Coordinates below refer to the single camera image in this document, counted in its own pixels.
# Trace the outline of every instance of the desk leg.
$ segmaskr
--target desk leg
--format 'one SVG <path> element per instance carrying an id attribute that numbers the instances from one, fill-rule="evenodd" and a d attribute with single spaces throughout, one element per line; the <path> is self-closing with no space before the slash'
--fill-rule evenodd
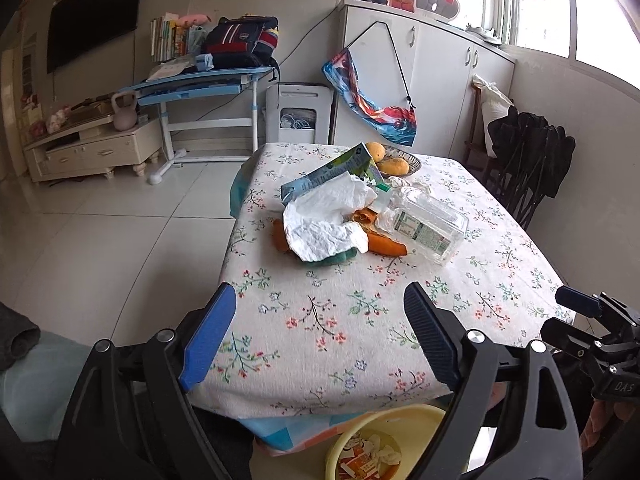
<path id="1" fill-rule="evenodd" d="M 251 82 L 252 103 L 251 103 L 251 129 L 254 152 L 258 149 L 258 81 Z"/>
<path id="2" fill-rule="evenodd" d="M 187 154 L 186 150 L 178 150 L 174 153 L 174 144 L 171 142 L 169 115 L 166 111 L 166 103 L 160 103 L 160 129 L 162 130 L 162 140 L 164 142 L 164 155 L 167 157 L 167 160 L 161 168 L 149 175 L 149 184 L 152 186 L 160 184 L 160 182 L 162 182 L 162 176 L 169 171 L 169 168 L 180 162 L 179 160 L 176 161 L 176 159 Z"/>

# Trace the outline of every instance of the stack of books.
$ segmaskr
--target stack of books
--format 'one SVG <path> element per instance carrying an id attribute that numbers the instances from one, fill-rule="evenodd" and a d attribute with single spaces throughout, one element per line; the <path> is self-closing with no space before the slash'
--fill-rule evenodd
<path id="1" fill-rule="evenodd" d="M 151 20 L 151 58 L 154 61 L 168 61 L 189 53 L 189 36 L 196 27 L 179 27 L 177 20 L 178 15 L 170 12 Z"/>

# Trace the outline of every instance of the product label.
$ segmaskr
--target product label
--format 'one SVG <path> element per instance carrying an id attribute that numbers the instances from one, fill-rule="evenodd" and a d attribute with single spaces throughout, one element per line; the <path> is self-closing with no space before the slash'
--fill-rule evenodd
<path id="1" fill-rule="evenodd" d="M 414 218 L 405 211 L 401 211 L 398 215 L 398 220 L 396 220 L 394 229 L 399 233 L 408 236 L 420 245 L 431 249 L 438 256 L 442 256 L 451 243 L 451 240 L 447 237 L 444 237 L 439 232 L 428 225 L 423 224 L 417 218 Z"/>

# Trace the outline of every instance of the blue desk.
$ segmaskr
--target blue desk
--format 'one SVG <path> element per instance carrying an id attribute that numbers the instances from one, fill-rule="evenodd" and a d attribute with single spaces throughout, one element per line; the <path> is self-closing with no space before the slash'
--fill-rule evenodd
<path id="1" fill-rule="evenodd" d="M 135 91 L 141 106 L 157 104 L 160 107 L 160 125 L 167 162 L 155 173 L 149 176 L 150 184 L 159 184 L 162 176 L 174 164 L 184 162 L 220 162 L 223 160 L 247 160 L 244 155 L 200 155 L 186 156 L 184 149 L 174 152 L 171 132 L 177 130 L 195 130 L 200 128 L 223 128 L 229 126 L 251 126 L 252 148 L 258 149 L 258 80 L 271 67 L 231 68 L 225 70 L 209 70 L 208 72 L 194 72 L 180 74 L 123 88 L 123 91 Z M 219 95 L 234 95 L 244 91 L 248 86 L 252 88 L 251 116 L 248 118 L 214 119 L 209 121 L 189 121 L 186 123 L 170 123 L 166 104 L 169 101 L 183 101 L 187 99 L 204 98 Z"/>

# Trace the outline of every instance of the wooden chair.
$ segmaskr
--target wooden chair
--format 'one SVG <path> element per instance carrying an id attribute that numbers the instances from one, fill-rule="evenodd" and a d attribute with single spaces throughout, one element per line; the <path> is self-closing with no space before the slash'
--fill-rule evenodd
<path id="1" fill-rule="evenodd" d="M 462 157 L 462 165 L 467 170 L 479 171 L 480 184 L 482 184 L 484 187 L 487 187 L 487 183 L 490 180 L 492 182 L 495 182 L 494 177 L 492 177 L 491 175 L 492 171 L 500 171 L 502 167 L 498 163 L 497 159 L 491 158 L 489 155 L 487 155 L 486 145 L 484 142 L 484 125 L 482 126 L 482 142 L 480 144 L 474 143 L 474 133 L 476 132 L 476 121 L 478 120 L 478 110 L 480 109 L 480 96 L 482 87 L 473 83 L 472 88 L 474 89 L 474 113 L 471 116 L 471 130 L 469 131 L 469 137 L 465 141 L 465 154 Z M 471 152 L 474 152 L 476 154 L 476 158 L 482 160 L 482 166 L 473 166 L 469 164 L 469 156 L 471 156 Z"/>

